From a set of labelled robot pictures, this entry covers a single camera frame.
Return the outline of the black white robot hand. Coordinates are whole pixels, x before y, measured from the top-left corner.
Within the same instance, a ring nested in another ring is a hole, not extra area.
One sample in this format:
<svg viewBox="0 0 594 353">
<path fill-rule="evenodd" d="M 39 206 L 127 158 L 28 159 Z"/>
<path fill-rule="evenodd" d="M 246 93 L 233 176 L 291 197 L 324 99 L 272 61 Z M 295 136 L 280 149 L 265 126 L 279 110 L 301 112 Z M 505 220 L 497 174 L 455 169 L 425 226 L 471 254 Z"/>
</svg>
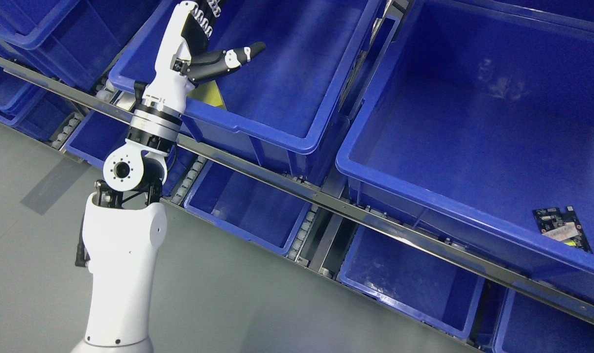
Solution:
<svg viewBox="0 0 594 353">
<path fill-rule="evenodd" d="M 232 50 L 209 51 L 209 40 L 221 16 L 225 0 L 184 0 L 178 3 L 169 18 L 154 62 L 155 76 L 137 98 L 162 101 L 182 98 L 182 93 L 168 93 L 168 89 L 190 92 L 197 86 L 229 75 L 267 47 L 264 42 Z"/>
</svg>

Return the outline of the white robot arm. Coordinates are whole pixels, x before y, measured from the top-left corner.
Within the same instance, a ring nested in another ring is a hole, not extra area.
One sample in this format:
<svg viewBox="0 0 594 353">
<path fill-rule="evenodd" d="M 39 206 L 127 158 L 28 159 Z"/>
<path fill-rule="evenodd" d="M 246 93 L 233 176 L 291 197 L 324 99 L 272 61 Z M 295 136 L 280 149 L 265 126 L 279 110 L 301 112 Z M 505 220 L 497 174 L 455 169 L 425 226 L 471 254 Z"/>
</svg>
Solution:
<svg viewBox="0 0 594 353">
<path fill-rule="evenodd" d="M 184 76 L 158 73 L 136 87 L 125 143 L 103 165 L 82 219 L 93 277 L 87 327 L 74 353 L 151 353 L 149 311 L 157 253 L 167 234 L 161 203 L 166 159 L 192 89 Z"/>
</svg>

